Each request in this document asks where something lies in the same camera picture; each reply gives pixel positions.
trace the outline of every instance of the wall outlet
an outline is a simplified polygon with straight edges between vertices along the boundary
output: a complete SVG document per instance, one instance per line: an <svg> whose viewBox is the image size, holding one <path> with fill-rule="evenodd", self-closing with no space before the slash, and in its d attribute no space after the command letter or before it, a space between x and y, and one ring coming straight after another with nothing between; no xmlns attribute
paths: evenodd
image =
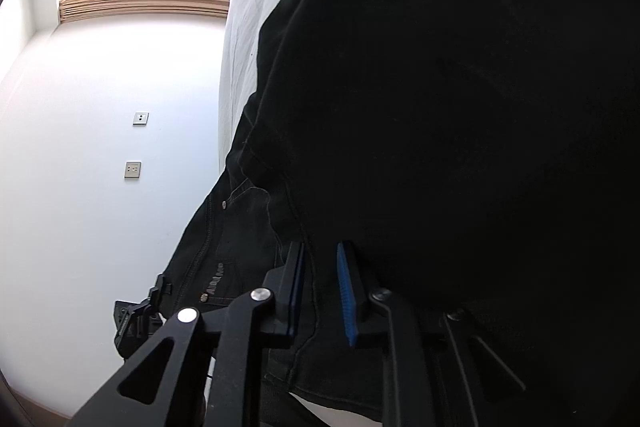
<svg viewBox="0 0 640 427"><path fill-rule="evenodd" d="M133 125L146 125L146 121L148 119L148 112L137 112L135 115L133 115Z"/></svg>
<svg viewBox="0 0 640 427"><path fill-rule="evenodd" d="M124 177L125 178L140 178L140 168L142 167L142 162L127 162L124 168Z"/></svg>

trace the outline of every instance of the metal rivet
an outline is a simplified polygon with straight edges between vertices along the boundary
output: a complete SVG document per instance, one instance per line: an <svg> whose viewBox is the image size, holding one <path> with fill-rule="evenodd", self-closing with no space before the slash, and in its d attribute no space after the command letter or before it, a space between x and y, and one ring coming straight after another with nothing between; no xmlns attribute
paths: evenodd
<svg viewBox="0 0 640 427"><path fill-rule="evenodd" d="M376 301L386 301L391 296L391 290L387 290L386 288L378 288L371 292L371 296Z"/></svg>
<svg viewBox="0 0 640 427"><path fill-rule="evenodd" d="M251 292L251 298L254 301L266 301L271 297L271 290L267 288L256 288Z"/></svg>
<svg viewBox="0 0 640 427"><path fill-rule="evenodd" d="M465 316L465 311L462 308L458 308L454 312L447 313L447 317L452 321L461 321Z"/></svg>
<svg viewBox="0 0 640 427"><path fill-rule="evenodd" d="M180 322L193 322L198 317L198 311L195 308L183 308L178 312L178 320Z"/></svg>

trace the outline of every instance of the black pants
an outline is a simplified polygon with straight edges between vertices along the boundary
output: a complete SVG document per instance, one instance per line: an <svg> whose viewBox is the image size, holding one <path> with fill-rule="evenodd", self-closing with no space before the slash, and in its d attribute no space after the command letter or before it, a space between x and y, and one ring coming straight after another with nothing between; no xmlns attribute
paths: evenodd
<svg viewBox="0 0 640 427"><path fill-rule="evenodd" d="M640 0L282 0L210 211L250 182L260 259L308 246L300 334L268 380L380 418L379 356L342 334L351 239L416 305L471 309L577 425L613 421L640 368L639 50Z"/></svg>

